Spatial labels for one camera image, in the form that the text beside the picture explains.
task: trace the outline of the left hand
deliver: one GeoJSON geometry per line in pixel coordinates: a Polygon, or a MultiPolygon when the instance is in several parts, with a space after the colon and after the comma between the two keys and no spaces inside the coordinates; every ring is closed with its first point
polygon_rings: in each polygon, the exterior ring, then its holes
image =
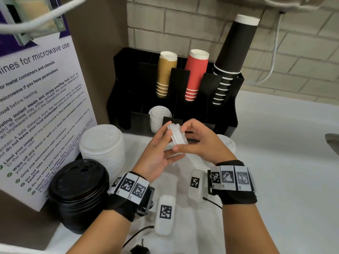
{"type": "Polygon", "coordinates": [[[170,129],[167,130],[167,126],[171,123],[169,121],[159,129],[132,169],[133,172],[142,175],[149,182],[157,179],[167,165],[185,157],[185,154],[170,157],[177,152],[173,150],[165,151],[167,144],[171,142],[172,131],[170,129]]]}

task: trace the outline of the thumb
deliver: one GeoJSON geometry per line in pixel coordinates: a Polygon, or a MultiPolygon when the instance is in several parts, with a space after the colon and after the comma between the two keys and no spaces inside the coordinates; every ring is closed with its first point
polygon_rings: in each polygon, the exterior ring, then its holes
{"type": "Polygon", "coordinates": [[[199,152],[199,145],[197,144],[178,144],[173,146],[173,150],[175,152],[180,152],[180,153],[191,153],[191,154],[197,154],[199,152]]]}

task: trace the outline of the brick wall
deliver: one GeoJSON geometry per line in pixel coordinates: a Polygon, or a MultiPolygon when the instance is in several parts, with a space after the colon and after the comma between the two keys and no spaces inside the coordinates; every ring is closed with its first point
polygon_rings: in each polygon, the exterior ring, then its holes
{"type": "Polygon", "coordinates": [[[261,17],[242,69],[242,90],[339,105],[339,0],[284,15],[274,73],[255,86],[270,68],[277,11],[217,0],[127,0],[129,46],[180,56],[202,49],[215,61],[239,13],[261,17]]]}

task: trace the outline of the black cup lid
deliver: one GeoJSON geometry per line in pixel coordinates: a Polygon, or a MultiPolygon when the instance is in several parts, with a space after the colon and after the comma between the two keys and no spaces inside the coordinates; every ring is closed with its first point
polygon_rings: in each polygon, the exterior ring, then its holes
{"type": "Polygon", "coordinates": [[[81,200],[103,187],[104,170],[92,159],[73,161],[55,174],[49,184],[49,196],[56,201],[81,200]]]}

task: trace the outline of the forearm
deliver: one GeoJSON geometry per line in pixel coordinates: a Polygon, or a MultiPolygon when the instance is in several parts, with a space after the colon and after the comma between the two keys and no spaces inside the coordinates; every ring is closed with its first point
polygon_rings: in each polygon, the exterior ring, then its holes
{"type": "Polygon", "coordinates": [[[131,222],[114,210],[104,210],[67,254],[119,254],[131,222]]]}
{"type": "Polygon", "coordinates": [[[222,216],[227,254],[279,254],[255,204],[223,205],[222,216]]]}

